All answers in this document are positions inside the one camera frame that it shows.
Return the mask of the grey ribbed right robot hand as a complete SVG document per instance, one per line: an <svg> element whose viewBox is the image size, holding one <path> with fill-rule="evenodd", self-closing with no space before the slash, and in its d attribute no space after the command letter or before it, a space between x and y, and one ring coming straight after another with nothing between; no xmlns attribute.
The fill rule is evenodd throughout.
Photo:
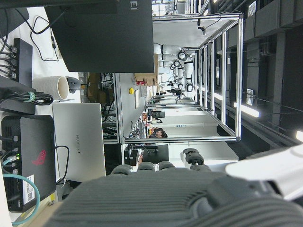
<svg viewBox="0 0 303 227"><path fill-rule="evenodd" d="M193 148L185 167L120 165L82 183L48 227L300 227L303 147L274 149L210 167Z"/></svg>

